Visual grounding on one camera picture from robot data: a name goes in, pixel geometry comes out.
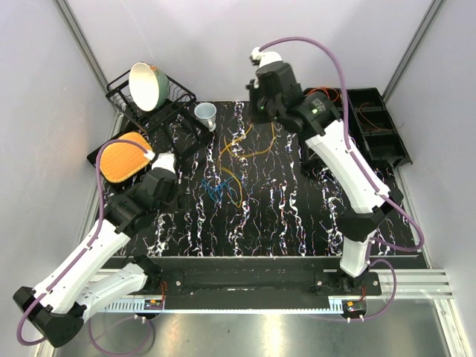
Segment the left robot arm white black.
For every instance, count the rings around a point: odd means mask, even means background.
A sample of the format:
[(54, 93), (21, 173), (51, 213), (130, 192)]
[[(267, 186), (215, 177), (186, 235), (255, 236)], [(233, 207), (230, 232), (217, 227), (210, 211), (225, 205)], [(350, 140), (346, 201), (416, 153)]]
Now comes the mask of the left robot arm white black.
[(90, 284), (105, 262), (134, 235), (150, 228), (160, 211), (184, 207), (185, 194), (177, 183), (175, 159), (160, 155), (141, 181), (101, 204), (93, 228), (70, 255), (34, 287), (20, 287), (13, 295), (23, 315), (16, 328), (17, 341), (26, 321), (54, 347), (67, 344), (93, 315), (130, 293), (164, 293), (162, 269), (146, 255), (133, 257), (118, 272)]

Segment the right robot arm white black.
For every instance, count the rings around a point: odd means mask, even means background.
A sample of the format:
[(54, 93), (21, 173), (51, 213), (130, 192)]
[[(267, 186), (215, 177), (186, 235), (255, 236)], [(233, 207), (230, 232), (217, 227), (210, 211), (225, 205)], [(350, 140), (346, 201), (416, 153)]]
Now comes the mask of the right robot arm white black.
[(337, 279), (344, 294), (354, 295), (363, 288), (363, 273), (370, 266), (370, 238), (402, 194), (393, 194), (355, 144), (345, 142), (344, 120), (326, 94), (305, 94), (290, 64), (281, 59), (252, 63), (257, 70), (246, 86), (252, 123), (278, 122), (297, 134), (330, 169), (350, 201), (350, 208), (336, 220), (344, 238)]

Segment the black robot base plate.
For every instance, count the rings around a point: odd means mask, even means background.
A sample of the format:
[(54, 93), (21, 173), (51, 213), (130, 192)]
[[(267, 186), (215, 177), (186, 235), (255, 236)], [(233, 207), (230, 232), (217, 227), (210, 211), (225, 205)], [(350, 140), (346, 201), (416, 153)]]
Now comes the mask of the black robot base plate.
[(336, 257), (156, 257), (168, 310), (326, 309), (330, 297), (378, 297), (377, 273), (345, 277)]

